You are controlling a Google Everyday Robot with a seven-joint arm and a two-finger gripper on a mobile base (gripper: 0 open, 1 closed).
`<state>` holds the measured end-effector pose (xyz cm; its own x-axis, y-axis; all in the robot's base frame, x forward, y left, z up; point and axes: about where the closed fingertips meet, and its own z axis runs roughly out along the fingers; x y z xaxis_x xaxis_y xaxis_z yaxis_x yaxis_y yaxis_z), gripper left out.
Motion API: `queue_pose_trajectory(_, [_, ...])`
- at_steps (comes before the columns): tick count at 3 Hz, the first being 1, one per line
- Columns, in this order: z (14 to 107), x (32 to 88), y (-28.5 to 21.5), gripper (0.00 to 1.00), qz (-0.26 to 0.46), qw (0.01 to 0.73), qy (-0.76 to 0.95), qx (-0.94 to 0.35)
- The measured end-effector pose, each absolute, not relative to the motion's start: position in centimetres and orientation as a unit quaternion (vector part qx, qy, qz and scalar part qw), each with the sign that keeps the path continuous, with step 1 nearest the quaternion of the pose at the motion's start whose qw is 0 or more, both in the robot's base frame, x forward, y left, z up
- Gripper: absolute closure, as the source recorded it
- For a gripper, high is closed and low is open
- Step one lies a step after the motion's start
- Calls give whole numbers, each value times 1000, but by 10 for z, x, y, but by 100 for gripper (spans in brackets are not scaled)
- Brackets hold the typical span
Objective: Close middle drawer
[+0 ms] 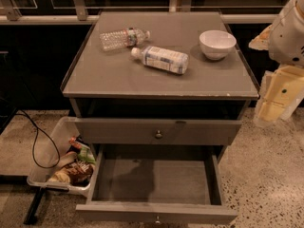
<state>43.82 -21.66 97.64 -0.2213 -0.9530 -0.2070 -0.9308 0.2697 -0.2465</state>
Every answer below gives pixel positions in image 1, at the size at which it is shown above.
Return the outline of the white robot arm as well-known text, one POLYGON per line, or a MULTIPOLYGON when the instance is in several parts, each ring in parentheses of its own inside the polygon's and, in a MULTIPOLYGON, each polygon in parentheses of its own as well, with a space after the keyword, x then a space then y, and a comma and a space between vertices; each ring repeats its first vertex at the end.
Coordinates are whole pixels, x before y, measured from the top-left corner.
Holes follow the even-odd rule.
POLYGON ((279 63, 262 77, 254 123, 265 127, 289 119, 304 99, 304 0, 290 0, 249 48, 267 50, 279 63))

